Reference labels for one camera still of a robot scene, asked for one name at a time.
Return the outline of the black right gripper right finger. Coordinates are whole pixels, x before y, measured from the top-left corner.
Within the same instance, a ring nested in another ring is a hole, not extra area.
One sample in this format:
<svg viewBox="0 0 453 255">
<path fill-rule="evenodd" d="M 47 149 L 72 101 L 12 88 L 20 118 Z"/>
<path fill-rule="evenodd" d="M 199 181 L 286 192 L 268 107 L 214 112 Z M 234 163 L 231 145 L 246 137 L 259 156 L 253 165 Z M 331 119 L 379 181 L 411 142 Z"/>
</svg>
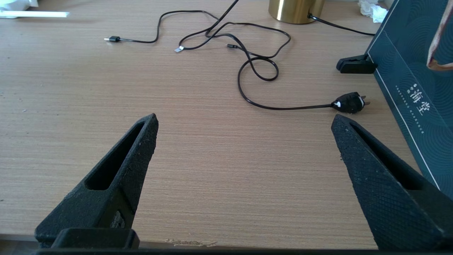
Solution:
<svg viewBox="0 0 453 255">
<path fill-rule="evenodd" d="M 343 115 L 332 132 L 379 250 L 451 250 L 452 200 Z"/>
</svg>

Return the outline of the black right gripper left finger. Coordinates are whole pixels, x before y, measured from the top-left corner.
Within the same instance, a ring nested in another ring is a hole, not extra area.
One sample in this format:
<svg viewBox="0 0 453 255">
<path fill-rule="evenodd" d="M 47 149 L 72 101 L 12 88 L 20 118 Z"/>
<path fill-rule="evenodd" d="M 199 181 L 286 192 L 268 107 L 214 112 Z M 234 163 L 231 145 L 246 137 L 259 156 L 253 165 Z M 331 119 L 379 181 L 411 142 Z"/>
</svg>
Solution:
<svg viewBox="0 0 453 255">
<path fill-rule="evenodd" d="M 64 229 L 131 228 L 156 147 L 155 114 L 139 119 L 35 229 L 50 248 Z"/>
</svg>

